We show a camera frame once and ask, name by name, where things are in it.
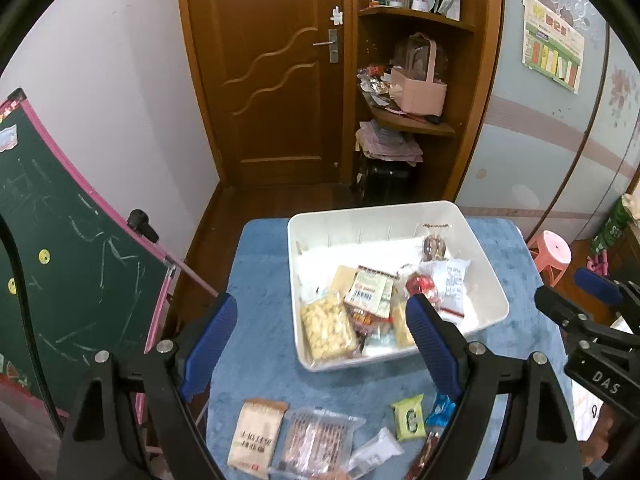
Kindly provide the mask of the green small snack packet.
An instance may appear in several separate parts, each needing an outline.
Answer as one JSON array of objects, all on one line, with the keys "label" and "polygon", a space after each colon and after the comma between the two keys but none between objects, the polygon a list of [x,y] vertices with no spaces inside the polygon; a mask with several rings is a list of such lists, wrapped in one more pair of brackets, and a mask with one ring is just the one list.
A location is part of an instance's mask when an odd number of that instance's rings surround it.
[{"label": "green small snack packet", "polygon": [[423,398],[424,395],[419,394],[390,404],[394,415],[396,439],[399,442],[426,437]]}]

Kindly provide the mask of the brown white chocolate bar packet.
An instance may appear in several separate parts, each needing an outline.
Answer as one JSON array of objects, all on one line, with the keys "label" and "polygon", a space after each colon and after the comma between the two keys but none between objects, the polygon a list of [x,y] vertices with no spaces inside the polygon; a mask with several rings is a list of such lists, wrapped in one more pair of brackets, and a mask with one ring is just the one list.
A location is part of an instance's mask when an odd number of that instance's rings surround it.
[{"label": "brown white chocolate bar packet", "polygon": [[424,445],[405,475],[405,480],[416,480],[425,470],[428,462],[438,448],[442,430],[431,430],[427,433]]}]

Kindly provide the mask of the clear packet yellow crackers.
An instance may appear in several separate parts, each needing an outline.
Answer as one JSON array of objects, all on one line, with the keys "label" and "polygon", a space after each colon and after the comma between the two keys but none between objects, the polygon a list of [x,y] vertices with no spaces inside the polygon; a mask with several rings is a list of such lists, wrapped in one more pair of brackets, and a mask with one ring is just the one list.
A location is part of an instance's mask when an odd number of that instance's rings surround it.
[{"label": "clear packet yellow crackers", "polygon": [[358,337],[342,297],[335,290],[305,304],[300,309],[300,319],[312,364],[346,359],[357,352]]}]

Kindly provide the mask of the clear packet mixed nuts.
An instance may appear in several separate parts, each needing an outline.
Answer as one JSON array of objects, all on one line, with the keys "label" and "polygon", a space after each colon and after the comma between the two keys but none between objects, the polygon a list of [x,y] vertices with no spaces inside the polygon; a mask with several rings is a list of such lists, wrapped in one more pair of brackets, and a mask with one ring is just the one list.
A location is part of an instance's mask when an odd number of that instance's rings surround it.
[{"label": "clear packet mixed nuts", "polygon": [[447,240],[452,233],[452,226],[448,223],[427,224],[422,226],[422,260],[444,261],[450,258]]}]

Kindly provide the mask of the colourful wall poster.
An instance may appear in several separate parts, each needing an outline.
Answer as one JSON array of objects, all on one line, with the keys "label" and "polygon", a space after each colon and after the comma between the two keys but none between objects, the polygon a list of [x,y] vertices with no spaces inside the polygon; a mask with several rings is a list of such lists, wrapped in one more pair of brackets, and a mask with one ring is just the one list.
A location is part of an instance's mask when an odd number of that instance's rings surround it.
[{"label": "colourful wall poster", "polygon": [[585,38],[539,0],[523,0],[522,63],[577,94]]}]

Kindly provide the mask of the clear packet brown biscuits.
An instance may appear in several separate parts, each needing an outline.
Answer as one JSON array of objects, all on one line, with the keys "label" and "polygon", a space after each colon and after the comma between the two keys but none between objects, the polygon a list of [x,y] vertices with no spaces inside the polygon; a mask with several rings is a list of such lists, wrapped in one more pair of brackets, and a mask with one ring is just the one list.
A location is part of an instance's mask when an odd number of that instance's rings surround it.
[{"label": "clear packet brown biscuits", "polygon": [[284,415],[284,436],[270,474],[288,479],[312,479],[344,469],[354,435],[367,419],[326,410],[296,408]]}]

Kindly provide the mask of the wooden corner shelf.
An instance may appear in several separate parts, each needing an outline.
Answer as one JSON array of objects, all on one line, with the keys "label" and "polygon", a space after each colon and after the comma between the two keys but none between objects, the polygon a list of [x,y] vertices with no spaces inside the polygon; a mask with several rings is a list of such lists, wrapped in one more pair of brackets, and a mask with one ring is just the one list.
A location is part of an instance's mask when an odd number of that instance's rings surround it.
[{"label": "wooden corner shelf", "polygon": [[346,0],[344,174],[363,205],[453,200],[497,64],[503,0]]}]

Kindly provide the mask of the small red snack packet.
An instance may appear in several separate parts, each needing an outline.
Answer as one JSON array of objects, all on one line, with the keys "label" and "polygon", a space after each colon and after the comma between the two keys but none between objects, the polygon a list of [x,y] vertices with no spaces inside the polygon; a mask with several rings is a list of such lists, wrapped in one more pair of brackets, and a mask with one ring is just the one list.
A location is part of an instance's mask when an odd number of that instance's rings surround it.
[{"label": "small red snack packet", "polygon": [[411,274],[406,281],[405,289],[409,296],[422,294],[433,307],[437,307],[440,303],[437,288],[429,275]]}]

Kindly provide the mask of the blue foil candy packet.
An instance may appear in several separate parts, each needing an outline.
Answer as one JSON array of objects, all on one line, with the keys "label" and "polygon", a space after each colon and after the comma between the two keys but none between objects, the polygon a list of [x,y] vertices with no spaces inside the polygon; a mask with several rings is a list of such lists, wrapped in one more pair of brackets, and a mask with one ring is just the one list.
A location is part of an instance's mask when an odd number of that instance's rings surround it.
[{"label": "blue foil candy packet", "polygon": [[425,419],[428,428],[446,428],[454,416],[456,404],[445,393],[437,393],[431,413]]}]

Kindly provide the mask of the green chalkboard pink frame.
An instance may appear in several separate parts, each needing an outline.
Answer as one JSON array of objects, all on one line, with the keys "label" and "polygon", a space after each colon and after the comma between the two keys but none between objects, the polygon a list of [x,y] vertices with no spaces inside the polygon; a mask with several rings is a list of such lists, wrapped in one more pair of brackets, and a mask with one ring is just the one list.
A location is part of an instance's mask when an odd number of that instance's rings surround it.
[{"label": "green chalkboard pink frame", "polygon": [[1,104],[1,215],[21,259],[44,379],[67,412],[96,352],[154,348],[177,259],[96,192],[22,89]]}]

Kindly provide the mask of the mountain print cake packet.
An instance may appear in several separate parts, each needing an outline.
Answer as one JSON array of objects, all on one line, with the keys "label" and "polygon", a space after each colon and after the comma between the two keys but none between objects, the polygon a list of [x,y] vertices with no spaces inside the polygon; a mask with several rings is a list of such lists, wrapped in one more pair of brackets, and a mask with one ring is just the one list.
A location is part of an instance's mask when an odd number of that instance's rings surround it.
[{"label": "mountain print cake packet", "polygon": [[[354,280],[357,268],[339,266],[335,272],[330,289],[338,292],[342,300]],[[414,340],[406,323],[406,300],[395,282],[392,302],[390,303],[389,323],[383,323],[370,334],[357,333],[359,341],[358,354],[363,358],[373,359],[378,356],[394,356],[399,351],[414,347]]]}]

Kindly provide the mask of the white crinkled snack packet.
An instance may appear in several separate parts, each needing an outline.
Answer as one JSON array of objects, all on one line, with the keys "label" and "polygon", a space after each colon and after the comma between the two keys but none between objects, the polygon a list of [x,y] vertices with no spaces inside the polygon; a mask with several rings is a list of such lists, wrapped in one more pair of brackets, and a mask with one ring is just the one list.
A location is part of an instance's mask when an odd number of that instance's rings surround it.
[{"label": "white crinkled snack packet", "polygon": [[465,277],[470,264],[469,260],[455,258],[424,261],[420,264],[420,273],[428,276],[434,283],[432,306],[437,311],[446,312],[455,318],[465,317],[465,308],[470,303]]}]

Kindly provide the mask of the red-edged mixed cracker packet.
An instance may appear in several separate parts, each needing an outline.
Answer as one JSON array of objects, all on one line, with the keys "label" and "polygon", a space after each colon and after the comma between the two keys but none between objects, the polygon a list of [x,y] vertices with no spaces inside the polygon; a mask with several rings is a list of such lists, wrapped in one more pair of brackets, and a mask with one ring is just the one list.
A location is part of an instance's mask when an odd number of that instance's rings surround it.
[{"label": "red-edged mixed cracker packet", "polygon": [[343,299],[350,322],[360,334],[370,334],[383,323],[389,323],[395,274],[358,266]]}]

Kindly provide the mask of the beige paper snack packet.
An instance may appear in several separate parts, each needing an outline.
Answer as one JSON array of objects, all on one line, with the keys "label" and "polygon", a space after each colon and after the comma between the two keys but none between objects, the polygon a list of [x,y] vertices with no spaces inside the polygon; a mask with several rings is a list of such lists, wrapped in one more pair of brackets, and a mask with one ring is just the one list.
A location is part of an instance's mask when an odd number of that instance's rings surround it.
[{"label": "beige paper snack packet", "polygon": [[272,456],[288,404],[263,398],[244,401],[227,464],[258,479],[269,478]]}]

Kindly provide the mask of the white orange snack bar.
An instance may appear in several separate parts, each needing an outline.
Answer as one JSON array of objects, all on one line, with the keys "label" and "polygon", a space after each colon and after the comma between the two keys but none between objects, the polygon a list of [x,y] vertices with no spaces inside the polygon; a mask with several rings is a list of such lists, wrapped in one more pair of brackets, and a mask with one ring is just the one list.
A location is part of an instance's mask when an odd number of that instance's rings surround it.
[{"label": "white orange snack bar", "polygon": [[405,451],[387,427],[383,427],[374,438],[361,445],[352,453],[346,472],[352,479],[360,479],[370,474],[393,457]]}]

